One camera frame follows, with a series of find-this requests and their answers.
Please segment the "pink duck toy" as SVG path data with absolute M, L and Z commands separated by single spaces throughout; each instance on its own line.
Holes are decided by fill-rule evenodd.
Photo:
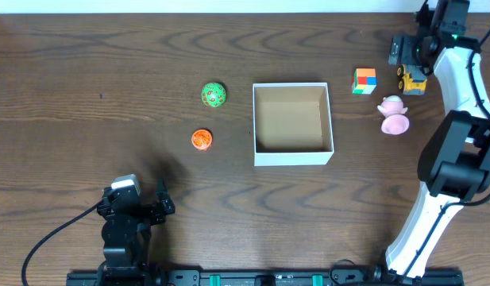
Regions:
M 384 116 L 381 131 L 386 134 L 400 135 L 408 130 L 410 122 L 405 116 L 408 108 L 404 106 L 402 99 L 397 95 L 384 97 L 378 111 Z

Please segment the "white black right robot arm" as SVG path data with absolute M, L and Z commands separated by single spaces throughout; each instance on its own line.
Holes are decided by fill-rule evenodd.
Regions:
M 426 270 L 453 217 L 490 200 L 490 100 L 480 73 L 484 39 L 466 36 L 468 1 L 441 0 L 416 13 L 414 35 L 392 38 L 389 64 L 402 77 L 434 75 L 446 116 L 423 149 L 415 204 L 385 251 L 385 266 L 369 278 L 381 285 L 459 285 L 458 272 Z

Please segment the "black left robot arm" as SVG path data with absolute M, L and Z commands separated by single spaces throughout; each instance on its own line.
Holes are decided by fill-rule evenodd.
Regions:
M 103 254 L 110 269 L 145 271 L 149 268 L 151 227 L 163 224 L 176 212 L 164 180 L 156 185 L 156 201 L 141 202 L 141 188 L 134 174 L 118 177 L 103 189 L 97 212 L 105 219 Z

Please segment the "colourful puzzle cube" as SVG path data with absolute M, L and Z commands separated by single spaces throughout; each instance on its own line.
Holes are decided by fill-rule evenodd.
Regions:
M 355 95 L 370 95 L 377 86 L 375 68 L 357 68 L 353 74 L 352 92 Z

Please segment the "yellow grey toy truck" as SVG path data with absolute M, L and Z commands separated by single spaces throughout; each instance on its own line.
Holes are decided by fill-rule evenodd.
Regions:
M 427 76 L 422 73 L 420 67 L 401 64 L 396 71 L 399 77 L 398 88 L 404 95 L 424 95 Z

